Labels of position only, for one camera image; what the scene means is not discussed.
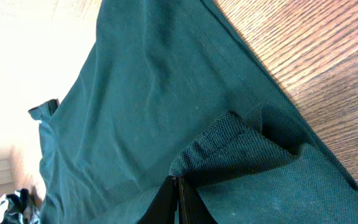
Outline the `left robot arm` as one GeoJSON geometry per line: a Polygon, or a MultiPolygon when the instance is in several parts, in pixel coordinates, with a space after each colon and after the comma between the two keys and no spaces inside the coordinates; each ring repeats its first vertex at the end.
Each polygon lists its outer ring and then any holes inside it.
{"type": "Polygon", "coordinates": [[[0,198],[0,224],[41,224],[40,212],[28,189],[0,198]]]}

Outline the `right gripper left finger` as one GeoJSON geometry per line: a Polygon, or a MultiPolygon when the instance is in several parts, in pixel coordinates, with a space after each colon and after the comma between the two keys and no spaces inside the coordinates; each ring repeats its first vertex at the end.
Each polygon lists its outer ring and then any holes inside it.
{"type": "Polygon", "coordinates": [[[178,206],[177,178],[168,176],[137,224],[174,224],[178,206]]]}

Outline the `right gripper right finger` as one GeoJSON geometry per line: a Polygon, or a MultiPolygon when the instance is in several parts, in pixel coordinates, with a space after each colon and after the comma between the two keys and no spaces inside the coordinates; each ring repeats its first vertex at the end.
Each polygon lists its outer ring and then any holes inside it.
{"type": "Polygon", "coordinates": [[[184,178],[178,179],[180,224],[217,224],[198,191],[184,178]]]}

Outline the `black t-shirt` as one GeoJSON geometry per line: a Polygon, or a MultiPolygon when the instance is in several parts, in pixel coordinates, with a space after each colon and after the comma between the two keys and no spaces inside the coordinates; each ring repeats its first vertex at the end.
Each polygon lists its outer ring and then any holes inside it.
{"type": "Polygon", "coordinates": [[[358,223],[358,185],[212,1],[103,1],[39,121],[42,223],[136,223],[184,177],[218,223],[358,223]]]}

